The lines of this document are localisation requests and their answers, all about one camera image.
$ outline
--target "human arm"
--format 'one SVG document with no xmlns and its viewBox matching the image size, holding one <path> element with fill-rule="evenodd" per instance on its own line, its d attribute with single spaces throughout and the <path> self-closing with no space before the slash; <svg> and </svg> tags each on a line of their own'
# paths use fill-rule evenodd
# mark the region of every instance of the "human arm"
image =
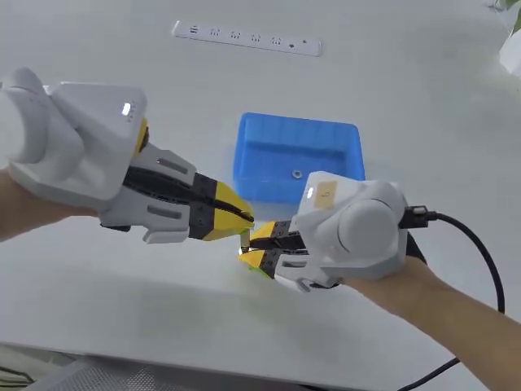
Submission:
<svg viewBox="0 0 521 391">
<path fill-rule="evenodd" d="M 379 281 L 344 281 L 455 354 L 492 391 L 521 389 L 521 324 L 438 279 L 408 257 Z"/>
<path fill-rule="evenodd" d="M 37 198 L 16 183 L 6 169 L 0 169 L 0 242 L 66 217 L 94 215 L 88 209 Z"/>
</svg>

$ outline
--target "metal grate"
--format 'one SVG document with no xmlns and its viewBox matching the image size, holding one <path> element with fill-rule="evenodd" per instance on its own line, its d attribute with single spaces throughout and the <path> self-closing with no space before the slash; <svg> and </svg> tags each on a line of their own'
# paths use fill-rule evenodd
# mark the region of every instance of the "metal grate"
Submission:
<svg viewBox="0 0 521 391">
<path fill-rule="evenodd" d="M 83 358 L 28 391 L 202 391 L 179 384 L 175 371 L 134 362 Z"/>
</svg>

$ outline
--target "cable connector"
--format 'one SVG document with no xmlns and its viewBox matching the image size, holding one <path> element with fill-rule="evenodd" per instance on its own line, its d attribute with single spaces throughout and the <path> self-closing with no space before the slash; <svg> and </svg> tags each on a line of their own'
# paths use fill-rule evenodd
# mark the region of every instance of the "cable connector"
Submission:
<svg viewBox="0 0 521 391">
<path fill-rule="evenodd" d="M 427 228 L 429 222 L 437 219 L 437 213 L 427 209 L 425 205 L 408 206 L 405 208 L 404 216 L 401 218 L 398 226 L 402 230 L 412 228 Z"/>
</svg>

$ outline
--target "circular knob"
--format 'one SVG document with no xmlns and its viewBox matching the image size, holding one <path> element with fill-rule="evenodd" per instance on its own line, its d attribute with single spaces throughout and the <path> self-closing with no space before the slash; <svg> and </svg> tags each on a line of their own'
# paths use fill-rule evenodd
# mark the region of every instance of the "circular knob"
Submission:
<svg viewBox="0 0 521 391">
<path fill-rule="evenodd" d="M 382 256 L 398 235 L 397 224 L 395 214 L 383 202 L 361 200 L 342 212 L 339 239 L 353 256 Z"/>
<path fill-rule="evenodd" d="M 46 151 L 49 112 L 27 90 L 0 90 L 0 155 L 17 163 L 37 163 Z"/>
</svg>

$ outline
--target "wrist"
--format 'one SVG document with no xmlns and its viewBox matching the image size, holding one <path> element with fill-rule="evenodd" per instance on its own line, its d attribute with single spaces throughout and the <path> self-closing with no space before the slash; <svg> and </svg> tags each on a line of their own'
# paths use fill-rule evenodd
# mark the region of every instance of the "wrist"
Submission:
<svg viewBox="0 0 521 391">
<path fill-rule="evenodd" d="M 426 297 L 449 288 L 420 260 L 407 257 L 405 266 L 393 275 L 376 281 L 348 280 L 344 283 L 403 319 L 411 319 L 424 306 Z"/>
<path fill-rule="evenodd" d="M 0 241 L 74 215 L 94 213 L 38 198 L 0 169 Z"/>
</svg>

